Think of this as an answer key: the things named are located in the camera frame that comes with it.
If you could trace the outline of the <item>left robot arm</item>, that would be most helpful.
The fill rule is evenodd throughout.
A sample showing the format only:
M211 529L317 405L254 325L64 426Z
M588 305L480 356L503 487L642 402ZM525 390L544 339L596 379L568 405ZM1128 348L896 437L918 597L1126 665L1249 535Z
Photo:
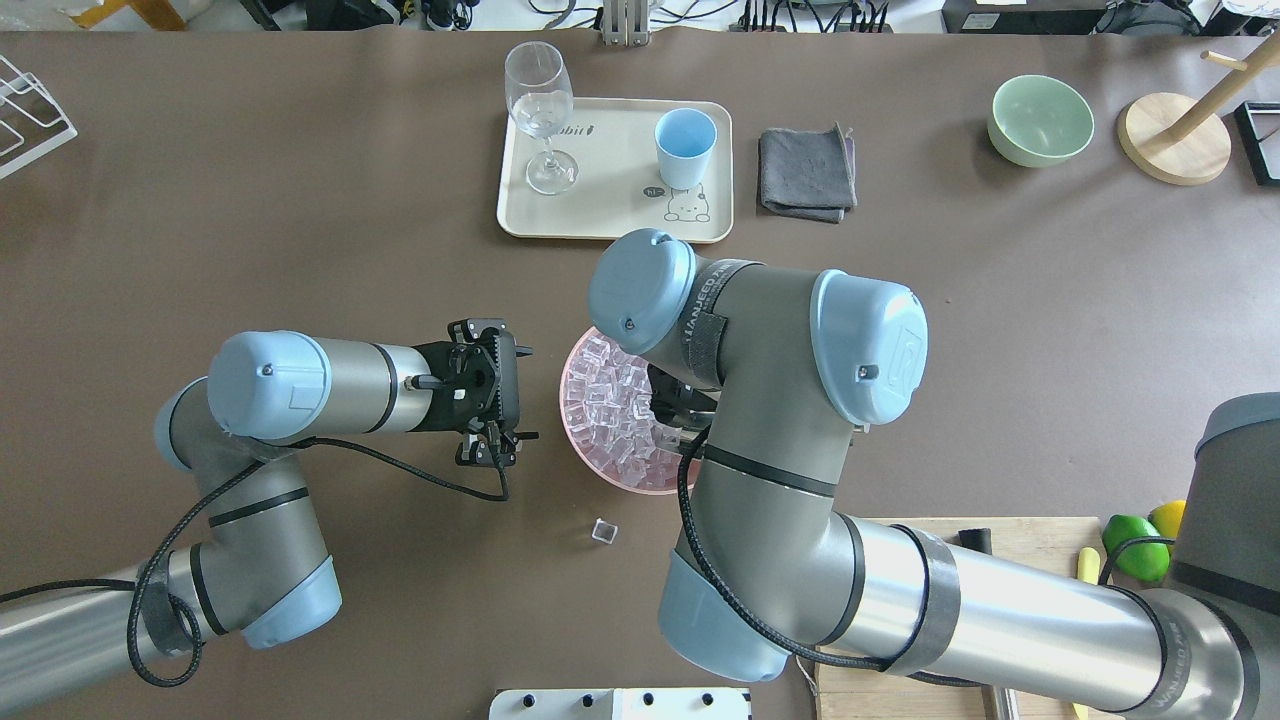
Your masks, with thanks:
M154 424L160 454L193 477L196 505L134 568L3 596L3 714L123 671L178 687L218 637L266 650L330 621L342 594L300 464L307 448L507 501L524 439L517 361L530 348L499 318L448 333L415 346L230 337Z

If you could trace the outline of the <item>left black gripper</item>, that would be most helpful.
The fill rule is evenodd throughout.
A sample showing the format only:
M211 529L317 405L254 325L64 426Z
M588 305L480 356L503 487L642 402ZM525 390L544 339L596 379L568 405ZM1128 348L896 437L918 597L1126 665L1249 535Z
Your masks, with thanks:
M448 325L449 338L413 350L428 365L412 375L412 391L431 398L415 432L454 430L477 436L481 448L460 447L460 465L508 468L524 439L536 432L516 430L521 416L517 360L532 354L518 345L503 318L466 318Z

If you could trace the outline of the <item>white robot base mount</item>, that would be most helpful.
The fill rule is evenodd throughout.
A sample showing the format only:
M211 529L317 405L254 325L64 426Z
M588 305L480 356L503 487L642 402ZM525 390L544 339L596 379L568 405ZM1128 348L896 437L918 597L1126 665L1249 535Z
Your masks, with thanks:
M489 719L753 719L750 692L735 687L508 689Z

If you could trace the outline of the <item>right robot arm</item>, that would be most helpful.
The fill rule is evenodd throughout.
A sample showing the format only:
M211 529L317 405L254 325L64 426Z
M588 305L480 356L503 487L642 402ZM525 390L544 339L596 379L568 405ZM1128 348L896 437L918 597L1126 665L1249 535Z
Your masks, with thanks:
M708 260L663 231L602 255L594 327L717 402L678 479L660 632L768 682L792 656L1001 685L1130 719L1277 716L1277 395L1217 406L1170 568L1094 584L835 509L852 437L900 418L929 332L905 286Z

